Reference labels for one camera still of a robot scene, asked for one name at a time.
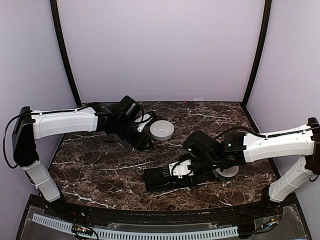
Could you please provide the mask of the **black zippered tool case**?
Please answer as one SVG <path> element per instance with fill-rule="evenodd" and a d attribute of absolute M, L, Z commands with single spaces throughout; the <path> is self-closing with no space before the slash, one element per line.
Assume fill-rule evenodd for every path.
<path fill-rule="evenodd" d="M 169 174 L 169 167 L 148 168 L 143 171 L 145 189 L 149 193 L 194 187 L 214 179 L 212 173 L 196 174 L 178 178 Z"/>

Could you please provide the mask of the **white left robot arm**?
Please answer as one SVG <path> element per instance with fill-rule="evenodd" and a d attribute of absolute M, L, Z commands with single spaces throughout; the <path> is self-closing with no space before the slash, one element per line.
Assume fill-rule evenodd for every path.
<path fill-rule="evenodd" d="M 153 148 L 151 136 L 143 129 L 154 119 L 153 112 L 145 113 L 136 102 L 111 106 L 93 102 L 79 108 L 51 111 L 25 106 L 10 120 L 15 122 L 12 132 L 15 164 L 8 166 L 22 168 L 44 199 L 51 203 L 51 210 L 58 217 L 67 218 L 71 208 L 62 200 L 61 190 L 41 162 L 36 140 L 75 132 L 104 132 L 118 136 L 137 151 L 144 151 Z"/>

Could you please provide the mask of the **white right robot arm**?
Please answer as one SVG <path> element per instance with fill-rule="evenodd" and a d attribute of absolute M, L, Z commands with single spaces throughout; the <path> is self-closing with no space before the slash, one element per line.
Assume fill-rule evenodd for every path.
<path fill-rule="evenodd" d="M 307 124 L 277 132 L 255 133 L 246 129 L 235 135 L 220 135 L 224 137 L 221 142 L 203 131 L 192 133 L 183 144 L 187 153 L 169 164 L 169 174 L 184 179 L 263 159 L 298 156 L 284 176 L 267 186 L 267 197 L 255 205 L 255 213 L 260 217 L 266 217 L 275 203 L 320 174 L 320 124 L 315 117 L 310 117 Z"/>

